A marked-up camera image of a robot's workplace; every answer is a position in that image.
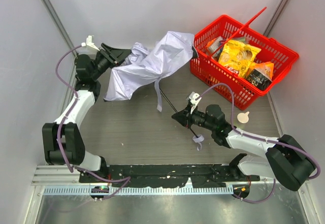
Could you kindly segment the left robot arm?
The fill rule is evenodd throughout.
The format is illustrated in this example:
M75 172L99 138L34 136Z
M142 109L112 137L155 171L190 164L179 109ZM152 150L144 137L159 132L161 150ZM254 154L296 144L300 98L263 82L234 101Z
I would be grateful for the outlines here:
M105 159L86 150L79 127L100 95L99 77L107 69L120 66L131 50L113 48L104 43L97 47L93 42L82 43L79 47L93 49L95 58L79 54L74 60L76 84L68 86L73 98L59 118L42 127L45 161L50 165L66 165L70 171L105 173Z

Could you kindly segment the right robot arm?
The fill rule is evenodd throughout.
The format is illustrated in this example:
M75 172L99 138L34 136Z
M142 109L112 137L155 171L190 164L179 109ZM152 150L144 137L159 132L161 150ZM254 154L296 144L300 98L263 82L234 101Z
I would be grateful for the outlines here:
M209 130L219 146L248 152L237 165L244 175L274 178L287 189L297 191L317 171L316 163L292 136L267 138L232 127L218 105L209 105L200 112L188 104L172 119L188 129L196 125Z

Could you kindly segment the lavender folding umbrella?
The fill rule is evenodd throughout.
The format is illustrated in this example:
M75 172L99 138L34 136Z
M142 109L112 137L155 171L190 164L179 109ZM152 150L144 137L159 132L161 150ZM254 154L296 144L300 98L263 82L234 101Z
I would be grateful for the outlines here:
M152 50L135 43L122 65L111 69L104 100L130 100L138 88L153 83L157 94L157 110L161 112L159 82L193 59L197 54L193 45L194 34L176 31L168 31Z

